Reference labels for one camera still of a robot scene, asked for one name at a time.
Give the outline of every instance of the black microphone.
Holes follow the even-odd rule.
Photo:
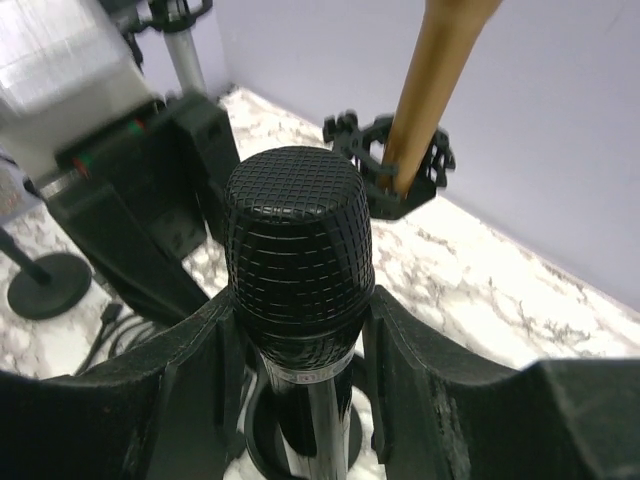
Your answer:
[[[329,150],[277,148],[236,167],[225,199],[234,315],[269,372],[289,469],[344,480],[350,362],[375,284],[362,178]]]

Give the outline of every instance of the microphone clip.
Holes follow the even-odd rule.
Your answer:
[[[383,182],[393,184],[397,166],[383,165],[371,151],[375,142],[386,145],[393,123],[393,115],[382,115],[370,125],[358,126],[358,116],[348,110],[337,118],[325,119],[322,129],[325,143],[333,142],[332,150],[354,162],[367,189],[367,202],[371,218],[399,220],[435,198],[439,188],[447,187],[447,171],[456,169],[456,160],[449,144],[449,135],[438,128],[420,164],[406,198],[383,188]]]
[[[193,28],[196,21],[212,8],[213,0],[201,0],[195,9],[187,0],[152,0],[149,2],[151,18],[137,18],[122,30],[124,34],[139,34],[147,28],[164,34],[180,33]]]

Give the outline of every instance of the black plastic bracket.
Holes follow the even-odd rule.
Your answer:
[[[139,20],[127,29],[127,33],[142,33],[147,28],[165,34],[179,33],[193,28],[196,21],[209,13],[213,8],[213,0],[201,0],[200,6],[192,9],[187,0],[177,2],[180,15],[174,16],[169,11],[168,2],[149,2],[151,18]]]
[[[173,326],[208,297],[182,260],[222,243],[223,190],[240,163],[227,112],[190,92],[153,100],[56,155],[47,208],[139,315]]]
[[[385,177],[397,175],[395,165],[383,165],[376,159],[371,146],[385,145],[391,132],[393,115],[383,115],[367,127],[358,126],[358,116],[349,110],[340,116],[325,119],[322,130],[325,143],[333,142],[333,151],[354,161],[367,188],[367,200],[372,218],[399,220],[432,200],[438,188],[447,187],[447,171],[456,169],[456,161],[449,145],[449,135],[441,129],[431,139],[427,153],[406,198],[393,190],[380,187]]]
[[[387,408],[388,394],[385,392],[385,369],[382,365],[382,353],[385,342],[384,318],[374,312],[363,330],[363,342],[369,354],[365,358],[369,401],[373,414],[373,435],[371,448],[378,456],[378,463],[385,464],[389,460],[393,448],[391,421]]]

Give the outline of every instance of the black shock mount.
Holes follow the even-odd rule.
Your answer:
[[[420,164],[408,195],[383,189],[384,178],[393,179],[398,173],[396,165],[381,163],[374,157],[372,146],[377,142],[385,146],[393,124],[393,115],[376,117],[373,123],[361,128],[358,116],[348,110],[338,117],[325,119],[322,129],[325,143],[333,143],[333,151],[353,161],[367,188],[367,200],[372,218],[399,220],[432,200],[440,188],[447,187],[447,172],[456,169],[456,160],[449,144],[449,135],[438,128]]]

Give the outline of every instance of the gold pole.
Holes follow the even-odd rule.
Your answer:
[[[396,192],[409,192],[469,54],[501,2],[427,0],[382,160],[398,165]]]

